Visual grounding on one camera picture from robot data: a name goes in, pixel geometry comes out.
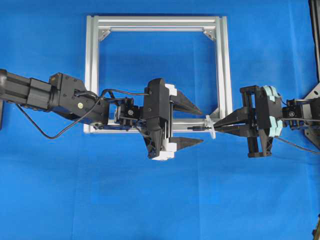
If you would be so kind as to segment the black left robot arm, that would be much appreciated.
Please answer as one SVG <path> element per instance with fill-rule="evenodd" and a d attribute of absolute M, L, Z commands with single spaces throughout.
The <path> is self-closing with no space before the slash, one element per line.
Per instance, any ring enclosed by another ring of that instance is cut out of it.
<path fill-rule="evenodd" d="M 113 89 L 101 94 L 87 90 L 82 80 L 56 73 L 49 82 L 26 78 L 4 69 L 0 71 L 0 98 L 16 104 L 24 111 L 53 112 L 71 121 L 96 130 L 129 131 L 136 129 L 143 137 L 148 157 L 152 160 L 172 159 L 181 149 L 192 147 L 200 139 L 173 135 L 173 112 L 200 115 L 201 111 L 172 84 L 164 79 L 149 81 L 144 92 L 143 106 L 134 104 L 134 93 L 114 96 Z"/>

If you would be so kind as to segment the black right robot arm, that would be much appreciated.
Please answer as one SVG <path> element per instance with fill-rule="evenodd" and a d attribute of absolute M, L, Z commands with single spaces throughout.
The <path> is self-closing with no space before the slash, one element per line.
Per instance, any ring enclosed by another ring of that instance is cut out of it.
<path fill-rule="evenodd" d="M 214 124 L 217 132 L 245 137 L 248 157 L 269 157 L 272 143 L 283 128 L 320 133 L 320 96 L 283 102 L 275 87 L 247 86 L 240 89 L 242 107 Z"/>

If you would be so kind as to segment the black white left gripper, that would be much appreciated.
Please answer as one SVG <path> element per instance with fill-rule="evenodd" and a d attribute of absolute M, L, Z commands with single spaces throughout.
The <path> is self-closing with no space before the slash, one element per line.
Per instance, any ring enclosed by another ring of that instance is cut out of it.
<path fill-rule="evenodd" d="M 175 152 L 202 143 L 203 139 L 188 137 L 172 137 L 167 133 L 171 125 L 171 91 L 166 87 L 163 78 L 149 81 L 144 89 L 142 119 L 142 135 L 148 158 L 156 161 L 167 161 L 175 156 Z M 202 115 L 203 112 L 194 105 L 181 91 L 172 95 L 173 110 Z"/>

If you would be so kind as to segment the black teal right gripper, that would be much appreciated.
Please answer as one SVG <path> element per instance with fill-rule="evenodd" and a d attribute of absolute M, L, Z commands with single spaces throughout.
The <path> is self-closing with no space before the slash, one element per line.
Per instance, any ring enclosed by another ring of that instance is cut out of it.
<path fill-rule="evenodd" d="M 217 132 L 247 138 L 248 157 L 270 157 L 273 140 L 283 129 L 282 98 L 270 85 L 242 87 L 240 93 L 244 107 L 217 121 L 214 127 Z"/>

